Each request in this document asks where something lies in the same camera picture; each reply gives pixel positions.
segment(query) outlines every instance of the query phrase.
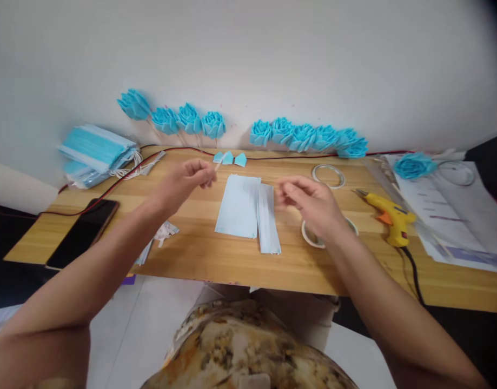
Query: hand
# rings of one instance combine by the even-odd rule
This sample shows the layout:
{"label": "hand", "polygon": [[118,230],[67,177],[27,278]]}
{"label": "hand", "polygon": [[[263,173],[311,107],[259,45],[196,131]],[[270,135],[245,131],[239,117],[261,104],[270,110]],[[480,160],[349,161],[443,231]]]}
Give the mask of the hand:
{"label": "hand", "polygon": [[277,202],[296,207],[308,228],[322,240],[351,231],[331,189],[304,176],[277,180]]}
{"label": "hand", "polygon": [[198,185],[206,189],[216,181],[216,172],[210,163],[199,158],[191,159],[169,172],[148,201],[161,206],[169,217],[178,211]]}

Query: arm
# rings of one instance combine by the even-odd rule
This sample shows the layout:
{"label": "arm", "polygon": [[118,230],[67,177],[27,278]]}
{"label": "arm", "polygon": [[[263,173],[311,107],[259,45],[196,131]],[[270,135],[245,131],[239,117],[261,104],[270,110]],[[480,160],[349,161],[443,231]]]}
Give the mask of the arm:
{"label": "arm", "polygon": [[453,339],[352,233],[327,186],[306,177],[278,184],[279,203],[299,209],[324,241],[399,388],[488,388]]}
{"label": "arm", "polygon": [[[113,296],[161,224],[195,187],[216,181],[214,168],[193,159],[169,173],[143,204],[41,287],[0,332],[0,387],[52,377],[85,385],[89,324]],[[19,374],[12,370],[19,368]]]}

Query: forearm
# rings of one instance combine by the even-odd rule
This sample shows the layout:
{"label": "forearm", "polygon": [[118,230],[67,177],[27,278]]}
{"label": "forearm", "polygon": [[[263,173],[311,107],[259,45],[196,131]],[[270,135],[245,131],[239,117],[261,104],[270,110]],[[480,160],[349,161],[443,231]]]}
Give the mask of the forearm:
{"label": "forearm", "polygon": [[386,356],[463,384],[485,384],[453,339],[358,237],[344,232],[324,241],[362,320]]}
{"label": "forearm", "polygon": [[41,287],[6,324],[2,334],[89,324],[167,217],[160,204],[144,202]]}

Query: smartphone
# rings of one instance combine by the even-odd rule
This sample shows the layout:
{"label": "smartphone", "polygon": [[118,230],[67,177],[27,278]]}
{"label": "smartphone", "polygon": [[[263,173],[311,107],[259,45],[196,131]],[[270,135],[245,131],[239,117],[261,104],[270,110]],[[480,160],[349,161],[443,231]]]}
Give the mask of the smartphone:
{"label": "smartphone", "polygon": [[[86,208],[95,204],[97,200],[90,201]],[[119,203],[116,201],[100,200],[95,207],[80,215],[48,259],[46,267],[58,270],[64,269],[75,258],[89,249],[101,237],[118,206]]]}

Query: person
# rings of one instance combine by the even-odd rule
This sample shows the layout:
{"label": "person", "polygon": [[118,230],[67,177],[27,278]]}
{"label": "person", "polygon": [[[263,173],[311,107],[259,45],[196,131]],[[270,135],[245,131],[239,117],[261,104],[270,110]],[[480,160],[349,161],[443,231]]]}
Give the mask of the person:
{"label": "person", "polygon": [[[178,166],[110,233],[30,297],[0,331],[0,388],[84,387],[91,320],[159,226],[197,186],[205,189],[216,180],[203,160]],[[488,388],[452,338],[348,228],[327,186],[284,177],[277,181],[276,197],[296,207],[324,241],[398,388]],[[206,289],[208,301],[188,315],[161,370],[144,388],[356,387],[336,363],[291,333],[264,299],[222,299],[221,289]]]}

